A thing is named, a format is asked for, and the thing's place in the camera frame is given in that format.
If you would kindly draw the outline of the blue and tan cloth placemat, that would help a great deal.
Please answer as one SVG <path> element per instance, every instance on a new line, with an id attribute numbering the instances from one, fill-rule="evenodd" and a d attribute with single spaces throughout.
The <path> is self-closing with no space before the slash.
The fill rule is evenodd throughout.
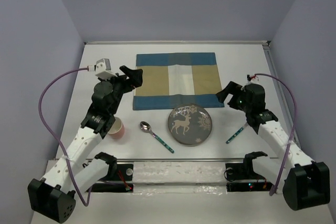
<path id="1" fill-rule="evenodd" d="M 204 108 L 223 106 L 216 97 L 222 85 L 213 52 L 138 54 L 136 67 L 143 70 L 143 84 L 134 92 L 135 111 L 189 103 Z"/>

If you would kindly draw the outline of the pink mug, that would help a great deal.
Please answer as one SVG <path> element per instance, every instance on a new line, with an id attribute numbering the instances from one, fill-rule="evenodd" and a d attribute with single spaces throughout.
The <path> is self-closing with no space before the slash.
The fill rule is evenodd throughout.
<path id="1" fill-rule="evenodd" d="M 113 123 L 111 129 L 108 132 L 108 135 L 114 139 L 118 140 L 124 136 L 125 128 L 124 124 L 120 118 L 115 117 L 115 122 Z"/>

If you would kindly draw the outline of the grey reindeer plate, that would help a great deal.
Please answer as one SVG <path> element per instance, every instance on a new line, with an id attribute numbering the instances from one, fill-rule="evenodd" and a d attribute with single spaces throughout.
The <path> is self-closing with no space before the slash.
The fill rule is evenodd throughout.
<path id="1" fill-rule="evenodd" d="M 185 146 L 197 146 L 205 142 L 212 132 L 212 118 L 201 106 L 184 104 L 169 114 L 167 125 L 173 138 Z"/>

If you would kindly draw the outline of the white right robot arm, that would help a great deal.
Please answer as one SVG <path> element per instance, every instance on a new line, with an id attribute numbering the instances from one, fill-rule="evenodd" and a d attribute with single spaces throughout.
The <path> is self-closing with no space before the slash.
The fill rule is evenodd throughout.
<path id="1" fill-rule="evenodd" d="M 282 192 L 294 211 L 326 205 L 330 202 L 330 170 L 305 154 L 283 130 L 278 118 L 266 108 L 265 89 L 256 82 L 241 86 L 230 82 L 216 94 L 220 103 L 231 95 L 228 106 L 245 113 L 247 124 L 281 160 L 273 161 L 262 152 L 245 155 L 240 169 L 232 172 L 245 177 L 260 176 L 272 183 L 271 195 Z"/>

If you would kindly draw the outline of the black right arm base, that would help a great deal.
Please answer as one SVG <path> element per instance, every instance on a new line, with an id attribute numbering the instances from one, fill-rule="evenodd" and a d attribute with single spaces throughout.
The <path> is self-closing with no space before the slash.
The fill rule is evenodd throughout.
<path id="1" fill-rule="evenodd" d="M 226 163 L 224 178 L 229 193 L 270 191 L 272 183 L 256 173 L 247 173 L 243 163 Z"/>

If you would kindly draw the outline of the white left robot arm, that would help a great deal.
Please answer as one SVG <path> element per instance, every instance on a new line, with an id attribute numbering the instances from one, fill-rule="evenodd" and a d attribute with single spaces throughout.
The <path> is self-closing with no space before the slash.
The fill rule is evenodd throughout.
<path id="1" fill-rule="evenodd" d="M 93 161 L 83 167 L 91 151 L 105 138 L 115 123 L 115 114 L 124 94 L 143 84 L 143 70 L 119 68 L 123 74 L 113 73 L 104 62 L 79 68 L 78 71 L 94 72 L 99 82 L 93 89 L 91 105 L 81 122 L 72 142 L 65 148 L 59 146 L 63 155 L 41 179 L 32 179 L 27 191 L 31 209 L 57 222 L 69 219 L 80 199 L 84 206 L 84 192 L 90 192 L 95 182 L 111 179 L 117 171 L 117 159 L 107 153 L 97 154 Z"/>

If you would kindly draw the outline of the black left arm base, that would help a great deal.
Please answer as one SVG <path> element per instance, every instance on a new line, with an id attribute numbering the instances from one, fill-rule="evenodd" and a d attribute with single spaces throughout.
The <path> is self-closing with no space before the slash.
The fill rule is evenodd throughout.
<path id="1" fill-rule="evenodd" d="M 108 174 L 103 180 L 96 182 L 92 193 L 132 193 L 133 185 L 133 164 L 121 163 L 117 165 L 116 172 Z"/>

